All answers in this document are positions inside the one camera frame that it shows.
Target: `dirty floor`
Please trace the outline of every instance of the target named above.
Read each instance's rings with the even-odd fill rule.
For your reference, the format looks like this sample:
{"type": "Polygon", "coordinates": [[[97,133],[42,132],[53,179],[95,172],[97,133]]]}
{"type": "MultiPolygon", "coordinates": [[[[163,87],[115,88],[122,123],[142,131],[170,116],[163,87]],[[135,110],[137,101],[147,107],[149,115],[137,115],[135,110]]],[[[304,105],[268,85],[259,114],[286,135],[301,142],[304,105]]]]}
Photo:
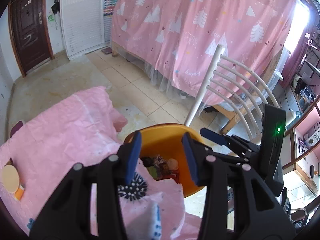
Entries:
{"type": "MultiPolygon", "coordinates": [[[[9,114],[9,129],[23,120],[28,122],[42,111],[79,90],[105,86],[114,108],[128,119],[118,135],[120,140],[131,132],[159,123],[184,123],[188,109],[160,92],[150,84],[148,76],[123,57],[113,58],[100,50],[69,61],[65,54],[56,57],[26,78],[17,81],[9,114]]],[[[202,112],[190,125],[199,131],[202,127],[220,130],[228,120],[221,113],[202,112]]],[[[247,138],[239,123],[230,132],[247,138]]],[[[226,147],[210,141],[206,144],[215,151],[227,154],[226,147]]],[[[185,199],[189,213],[202,216],[206,189],[185,199]]]]}

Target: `bed leg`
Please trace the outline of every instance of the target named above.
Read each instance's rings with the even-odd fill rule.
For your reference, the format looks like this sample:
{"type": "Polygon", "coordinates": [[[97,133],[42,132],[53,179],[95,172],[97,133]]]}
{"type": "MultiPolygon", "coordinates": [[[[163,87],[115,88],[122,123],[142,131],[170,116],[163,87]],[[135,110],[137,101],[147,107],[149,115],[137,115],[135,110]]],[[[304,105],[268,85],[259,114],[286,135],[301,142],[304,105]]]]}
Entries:
{"type": "Polygon", "coordinates": [[[112,56],[113,57],[118,57],[119,53],[118,53],[118,48],[116,46],[112,46],[112,56]]]}

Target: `screw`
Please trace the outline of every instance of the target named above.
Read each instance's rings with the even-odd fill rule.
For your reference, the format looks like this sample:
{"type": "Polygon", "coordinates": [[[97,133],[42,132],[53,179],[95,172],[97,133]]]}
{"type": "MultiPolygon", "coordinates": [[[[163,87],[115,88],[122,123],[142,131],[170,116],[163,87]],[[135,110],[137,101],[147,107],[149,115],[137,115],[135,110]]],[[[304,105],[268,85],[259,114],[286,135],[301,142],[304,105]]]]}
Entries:
{"type": "Polygon", "coordinates": [[[210,163],[214,163],[216,161],[216,157],[213,155],[207,155],[205,159],[210,163]]]}
{"type": "Polygon", "coordinates": [[[117,154],[112,154],[108,157],[108,160],[111,162],[115,162],[119,159],[119,156],[117,154]]]}
{"type": "Polygon", "coordinates": [[[249,170],[251,170],[251,166],[249,164],[245,163],[245,164],[242,165],[242,169],[244,171],[249,171],[249,170]]]}
{"type": "Polygon", "coordinates": [[[73,165],[73,169],[74,169],[75,171],[81,170],[82,167],[83,167],[82,163],[76,163],[75,165],[73,165]]]}

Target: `pink blanket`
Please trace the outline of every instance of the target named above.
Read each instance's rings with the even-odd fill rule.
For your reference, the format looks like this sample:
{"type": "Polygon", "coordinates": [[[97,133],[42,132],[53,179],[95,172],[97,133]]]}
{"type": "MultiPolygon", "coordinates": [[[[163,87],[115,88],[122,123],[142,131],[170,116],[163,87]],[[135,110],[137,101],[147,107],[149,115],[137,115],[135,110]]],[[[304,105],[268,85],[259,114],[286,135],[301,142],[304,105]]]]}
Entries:
{"type": "MultiPolygon", "coordinates": [[[[127,120],[112,107],[105,87],[95,87],[77,92],[42,112],[1,146],[0,174],[12,158],[26,190],[21,201],[16,202],[0,183],[0,197],[26,234],[74,163],[93,165],[116,153],[121,145],[117,132],[126,124],[127,120]]],[[[184,235],[196,239],[201,219],[185,213],[182,186],[172,179],[154,181],[142,163],[137,165],[136,174],[139,192],[145,194],[140,194],[139,199],[131,198],[127,189],[119,189],[126,228],[148,203],[155,203],[163,218],[162,239],[180,239],[184,235]]],[[[95,198],[92,201],[94,214],[95,198]]],[[[97,234],[95,216],[91,218],[92,233],[97,234]]]]}
{"type": "MultiPolygon", "coordinates": [[[[196,96],[217,44],[226,48],[226,56],[261,75],[287,38],[296,1],[119,0],[112,40],[150,63],[174,87],[196,96]]],[[[221,102],[208,95],[207,104],[221,102]]]]}

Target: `door frame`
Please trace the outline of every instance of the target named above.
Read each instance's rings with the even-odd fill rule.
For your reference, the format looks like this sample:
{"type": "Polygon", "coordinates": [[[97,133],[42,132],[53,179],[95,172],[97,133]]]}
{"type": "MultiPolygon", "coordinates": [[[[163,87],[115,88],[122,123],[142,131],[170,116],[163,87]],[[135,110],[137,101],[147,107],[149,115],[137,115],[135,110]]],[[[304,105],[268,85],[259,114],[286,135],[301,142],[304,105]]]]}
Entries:
{"type": "MultiPolygon", "coordinates": [[[[45,18],[46,15],[47,15],[47,12],[46,12],[46,8],[45,8],[45,0],[42,0],[42,21],[44,24],[45,40],[47,41],[50,58],[54,59],[55,57],[52,52],[52,46],[50,43],[49,32],[48,32],[48,23],[47,23],[47,19],[45,18]]],[[[26,72],[22,68],[22,64],[21,64],[21,61],[20,61],[20,58],[19,58],[19,55],[17,52],[16,44],[14,43],[14,39],[13,39],[13,31],[12,31],[13,29],[12,29],[12,21],[11,21],[11,1],[8,4],[8,24],[9,24],[9,36],[10,36],[10,41],[11,41],[14,57],[16,58],[21,75],[24,78],[26,76],[26,72]]]]}

